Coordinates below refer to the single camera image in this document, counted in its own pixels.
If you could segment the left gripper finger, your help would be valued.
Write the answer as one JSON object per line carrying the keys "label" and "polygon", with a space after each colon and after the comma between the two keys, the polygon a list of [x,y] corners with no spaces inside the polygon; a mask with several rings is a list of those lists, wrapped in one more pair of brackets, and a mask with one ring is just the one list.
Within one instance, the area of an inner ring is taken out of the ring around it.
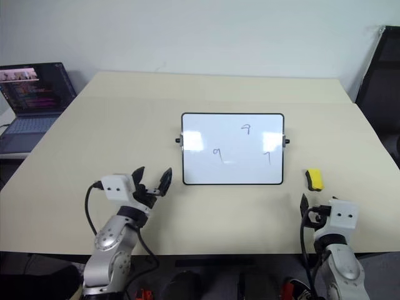
{"label": "left gripper finger", "polygon": [[158,195],[165,196],[173,178],[173,170],[172,168],[168,168],[160,178],[160,184],[158,186]]}
{"label": "left gripper finger", "polygon": [[132,173],[132,180],[135,188],[138,188],[141,184],[141,180],[143,178],[145,167],[139,167]]}

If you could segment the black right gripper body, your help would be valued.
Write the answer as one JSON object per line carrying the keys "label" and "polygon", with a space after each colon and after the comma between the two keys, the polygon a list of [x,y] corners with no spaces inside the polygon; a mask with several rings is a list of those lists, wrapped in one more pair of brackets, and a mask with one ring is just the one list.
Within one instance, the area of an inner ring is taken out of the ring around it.
{"label": "black right gripper body", "polygon": [[331,215],[331,207],[327,205],[313,206],[308,209],[307,227],[323,228]]}

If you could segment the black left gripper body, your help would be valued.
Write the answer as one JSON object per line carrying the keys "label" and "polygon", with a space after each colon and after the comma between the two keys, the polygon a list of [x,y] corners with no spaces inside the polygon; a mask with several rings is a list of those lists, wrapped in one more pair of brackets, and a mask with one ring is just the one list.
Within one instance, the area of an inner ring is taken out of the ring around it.
{"label": "black left gripper body", "polygon": [[133,193],[133,198],[141,203],[143,208],[142,211],[149,213],[157,201],[159,196],[159,189],[147,189],[145,185],[138,184],[136,190]]}

